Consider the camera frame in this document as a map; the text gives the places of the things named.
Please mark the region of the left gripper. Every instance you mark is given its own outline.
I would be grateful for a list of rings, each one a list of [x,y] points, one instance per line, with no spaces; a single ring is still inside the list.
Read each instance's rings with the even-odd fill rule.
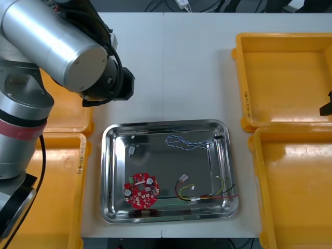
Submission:
[[[56,1],[57,13],[105,49],[111,47],[110,29],[102,21],[90,1]]]

